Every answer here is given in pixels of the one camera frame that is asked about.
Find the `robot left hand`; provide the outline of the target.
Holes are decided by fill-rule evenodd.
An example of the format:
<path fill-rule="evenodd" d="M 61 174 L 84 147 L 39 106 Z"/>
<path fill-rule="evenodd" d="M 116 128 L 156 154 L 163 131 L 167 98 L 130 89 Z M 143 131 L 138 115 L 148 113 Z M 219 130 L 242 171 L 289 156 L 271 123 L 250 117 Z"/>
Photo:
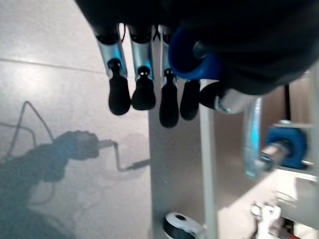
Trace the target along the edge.
<path fill-rule="evenodd" d="M 203 105 L 226 114 L 299 78 L 319 58 L 316 0 L 79 0 L 109 77 L 109 109 L 156 105 L 152 43 L 160 39 L 162 126 Z"/>

